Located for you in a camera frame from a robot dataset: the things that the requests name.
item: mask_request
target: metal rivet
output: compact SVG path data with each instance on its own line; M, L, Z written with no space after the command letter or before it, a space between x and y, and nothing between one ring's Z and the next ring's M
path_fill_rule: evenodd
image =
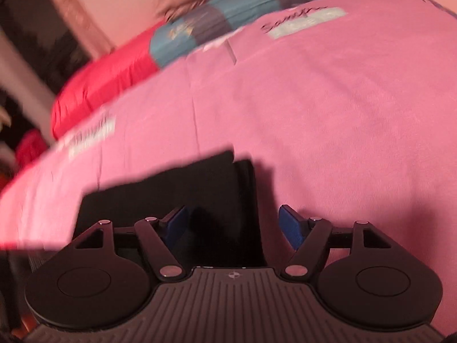
M286 267L286 273L292 277L301 277L308 273L308 269L304 266L293 264Z
M178 266L165 266L161 268L160 272L163 277L176 277L182 274L182 268Z

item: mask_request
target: bed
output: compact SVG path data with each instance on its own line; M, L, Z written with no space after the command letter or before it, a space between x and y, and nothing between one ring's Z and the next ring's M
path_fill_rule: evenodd
M112 54L80 70L62 89L51 112L60 139L94 110L157 73L199 45L265 13L311 0L209 0L176 21L156 24Z
M85 193L229 147L254 163L269 264L292 251L273 230L281 204L340 226L369 220L440 276L433 324L451 333L455 53L457 19L429 0L315 0L263 15L67 133L1 197L0 244L60 248Z

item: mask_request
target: doorway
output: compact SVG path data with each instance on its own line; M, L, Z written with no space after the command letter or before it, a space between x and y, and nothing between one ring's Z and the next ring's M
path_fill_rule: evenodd
M54 94L89 61L51 0L0 0L0 26Z

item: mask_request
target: round pad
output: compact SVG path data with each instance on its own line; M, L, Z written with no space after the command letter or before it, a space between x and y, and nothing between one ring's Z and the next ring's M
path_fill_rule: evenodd
M103 293L110 284L110 275L96 268L72 269L57 281L60 291L74 298L87 298Z
M411 285L410 278L404 272L391 267L366 268L359 272L356 279L362 290L377 296L400 295Z
M30 276L25 294L46 324L87 330L125 320L141 308L149 290L146 272L117 256L114 246L70 244Z
M324 268L318 293L330 309L358 325L397 329L425 323L440 303L441 283L404 254L391 249L351 254Z

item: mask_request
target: white label patch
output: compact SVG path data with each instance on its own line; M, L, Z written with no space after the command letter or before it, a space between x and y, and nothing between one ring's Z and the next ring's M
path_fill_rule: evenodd
M345 15L346 12L341 9L341 7L327 7L326 9L310 13L307 17L300 17L284 22L280 26L269 31L268 35L276 40L280 37L301 31L302 29L314 27L320 23L328 22Z
M105 140L114 133L116 120L113 118L103 119L99 125L86 133L76 134L68 143L68 156L74 158L77 154L93 146L97 142Z
M233 32L229 32L221 37L218 37L208 43L206 43L205 45L202 46L202 50L203 51L207 51L209 49L212 49L214 47L220 47L223 43L225 43L225 41L227 41L229 38L231 38L232 36L235 36L236 34L238 34L238 32L241 32L243 30L244 27L239 27L238 29L236 29L235 31Z

